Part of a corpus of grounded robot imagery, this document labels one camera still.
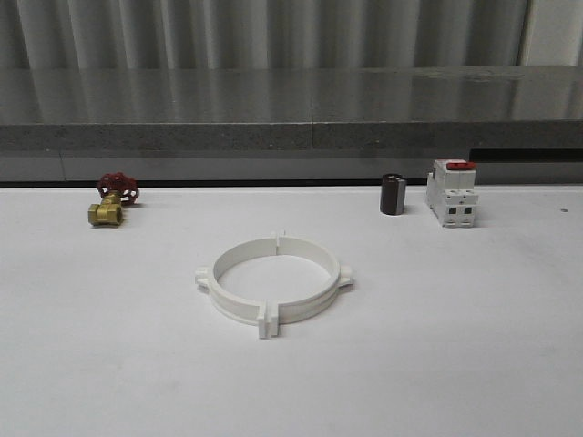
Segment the grey stone counter ledge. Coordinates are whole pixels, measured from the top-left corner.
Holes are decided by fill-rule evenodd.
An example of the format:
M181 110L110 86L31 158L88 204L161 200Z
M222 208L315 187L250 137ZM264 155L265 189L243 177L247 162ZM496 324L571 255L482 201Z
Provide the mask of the grey stone counter ledge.
M140 186L423 182L437 158L481 184L582 180L582 71L6 69L1 180Z

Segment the white half pipe clamp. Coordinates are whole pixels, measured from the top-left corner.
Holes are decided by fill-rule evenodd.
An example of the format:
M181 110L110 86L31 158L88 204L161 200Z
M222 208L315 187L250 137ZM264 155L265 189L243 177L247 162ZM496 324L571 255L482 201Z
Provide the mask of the white half pipe clamp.
M277 336L282 324L307 320L328 309L341 289L353 283L349 267L308 239L277 236L256 264L264 275L260 295L266 304L268 337Z
M249 300L233 294L222 288L219 278L237 264L276 255L278 247L277 235L246 241L219 255L210 267L199 267L195 271L195 283L208 291L215 307L232 320L256 325L260 339L278 335L278 307L267 300Z

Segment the white circuit breaker red switch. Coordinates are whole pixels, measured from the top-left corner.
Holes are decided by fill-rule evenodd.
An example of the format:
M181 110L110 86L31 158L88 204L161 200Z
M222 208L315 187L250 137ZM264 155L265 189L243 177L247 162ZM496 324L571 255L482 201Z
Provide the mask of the white circuit breaker red switch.
M463 159L436 159L427 176L425 202L445 228L472 228L478 195L476 163Z

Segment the brass valve red handwheel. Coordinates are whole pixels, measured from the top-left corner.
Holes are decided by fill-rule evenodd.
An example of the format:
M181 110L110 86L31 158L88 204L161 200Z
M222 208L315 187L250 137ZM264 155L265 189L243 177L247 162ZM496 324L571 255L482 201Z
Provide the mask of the brass valve red handwheel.
M119 226L123 221L122 207L133 205L139 196L137 181L122 172L104 174L97 191L101 202L91 204L87 212L92 226Z

